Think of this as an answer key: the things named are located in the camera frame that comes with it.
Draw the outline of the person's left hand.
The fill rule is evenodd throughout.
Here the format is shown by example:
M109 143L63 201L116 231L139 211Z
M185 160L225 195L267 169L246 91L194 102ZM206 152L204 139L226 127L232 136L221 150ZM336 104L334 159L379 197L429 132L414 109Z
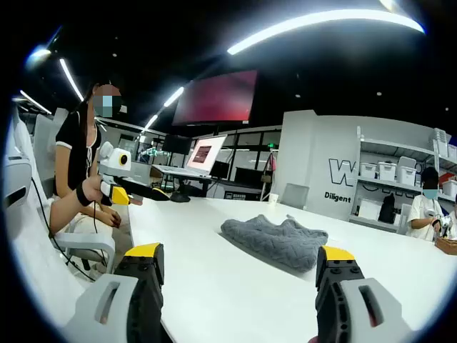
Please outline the person's left hand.
M102 180L101 176L97 174L95 176L86 178L82 182L82 190L83 190L84 196L90 202L101 203L101 200L103 198L103 193L101 192L101 180Z

